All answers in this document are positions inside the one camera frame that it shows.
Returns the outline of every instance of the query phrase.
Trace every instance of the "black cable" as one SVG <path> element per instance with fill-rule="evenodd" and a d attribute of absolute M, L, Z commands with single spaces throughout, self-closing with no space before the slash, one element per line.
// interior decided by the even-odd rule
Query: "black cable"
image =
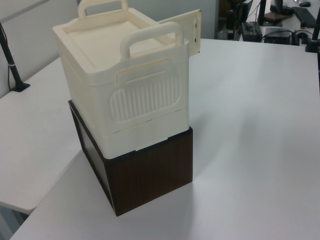
<path fill-rule="evenodd" d="M 256 6 L 256 10 L 255 10 L 255 20 L 254 20 L 254 22 L 255 22 L 254 26 L 255 27 L 256 27 L 256 22 L 257 22 L 258 7 L 260 6 L 260 4 L 261 4 L 261 1 L 259 2 L 258 6 Z"/>
<path fill-rule="evenodd" d="M 270 36 L 270 35 L 274 35 L 274 34 L 278 34 L 278 33 L 285 33 L 285 32 L 290 32 L 290 33 L 291 33 L 290 37 L 291 37 L 292 34 L 294 33 L 293 31 L 290 31 L 290 30 L 272 31 L 272 32 L 269 32 L 269 33 L 267 33 L 266 35 L 264 35 L 264 36 L 262 37 L 262 39 L 265 39 L 265 37 L 268 37 L 268 36 Z"/>
<path fill-rule="evenodd" d="M 297 32 L 306 32 L 306 33 L 309 33 L 309 34 L 311 34 L 312 35 L 312 33 L 311 32 L 309 32 L 309 31 L 307 31 L 307 30 L 297 30 L 297 31 L 295 31 L 296 33 Z"/>
<path fill-rule="evenodd" d="M 2 26 L 1 22 L 0 22 L 0 29 L 3 32 L 6 44 L 8 45 L 8 38 L 7 38 L 6 32 L 5 32 L 4 27 Z M 9 65 L 8 65 L 8 88 L 9 88 L 9 91 L 11 91 L 11 87 L 10 87 L 10 67 L 9 67 Z"/>
<path fill-rule="evenodd" d="M 260 5 L 260 3 L 258 4 L 258 6 L 256 6 L 256 7 L 253 9 L 252 13 L 250 13 L 250 14 L 248 15 L 248 17 L 250 17 L 250 16 L 255 12 L 255 10 L 259 7 L 259 5 Z"/>

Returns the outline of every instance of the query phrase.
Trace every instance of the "white desk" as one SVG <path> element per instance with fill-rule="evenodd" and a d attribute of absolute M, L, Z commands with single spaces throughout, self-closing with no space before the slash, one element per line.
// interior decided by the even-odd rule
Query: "white desk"
<path fill-rule="evenodd" d="M 11 240 L 318 240 L 317 56 L 203 39 L 189 72 L 193 183 L 116 217 L 81 155 Z"/>
<path fill-rule="evenodd" d="M 60 59 L 0 99 L 0 205 L 30 214 L 81 150 Z"/>

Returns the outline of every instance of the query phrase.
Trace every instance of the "small black device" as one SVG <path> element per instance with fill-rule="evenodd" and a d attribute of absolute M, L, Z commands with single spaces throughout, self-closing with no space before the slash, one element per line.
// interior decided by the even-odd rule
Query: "small black device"
<path fill-rule="evenodd" d="M 314 28 L 316 25 L 316 19 L 309 12 L 308 9 L 303 7 L 293 7 L 294 15 L 299 19 L 300 22 L 305 22 L 307 28 Z"/>
<path fill-rule="evenodd" d="M 244 42 L 256 42 L 260 43 L 262 41 L 262 32 L 260 27 L 247 22 L 241 23 L 241 34 Z"/>
<path fill-rule="evenodd" d="M 290 37 L 289 29 L 268 27 L 265 30 L 264 42 L 267 44 L 290 45 Z"/>
<path fill-rule="evenodd" d="M 311 6 L 311 3 L 309 1 L 299 3 L 299 7 L 307 8 L 310 6 Z"/>

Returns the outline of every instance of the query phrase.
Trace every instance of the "plastic container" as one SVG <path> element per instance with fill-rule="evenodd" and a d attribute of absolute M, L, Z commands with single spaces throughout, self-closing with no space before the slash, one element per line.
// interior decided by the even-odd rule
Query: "plastic container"
<path fill-rule="evenodd" d="M 108 2 L 83 0 L 79 18 L 53 30 L 72 101 L 112 159 L 189 129 L 189 42 L 178 23 L 159 24 L 127 0 L 86 16 Z"/>

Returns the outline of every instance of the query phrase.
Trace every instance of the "white partition wall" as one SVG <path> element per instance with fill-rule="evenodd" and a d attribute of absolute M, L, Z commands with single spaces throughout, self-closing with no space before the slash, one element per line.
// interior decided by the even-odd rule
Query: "white partition wall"
<path fill-rule="evenodd" d="M 78 16 L 77 1 L 29 0 L 29 5 L 26 5 L 27 0 L 1 0 L 0 2 L 0 7 L 6 5 L 11 10 L 9 15 L 5 18 L 0 16 L 0 19 L 3 20 L 1 23 L 21 79 L 25 81 L 59 56 L 52 27 L 67 23 Z M 8 6 L 17 5 L 19 2 L 23 2 L 24 9 Z M 29 8 L 38 2 L 40 5 Z M 7 70 L 8 63 L 0 48 L 0 98 L 9 92 Z"/>

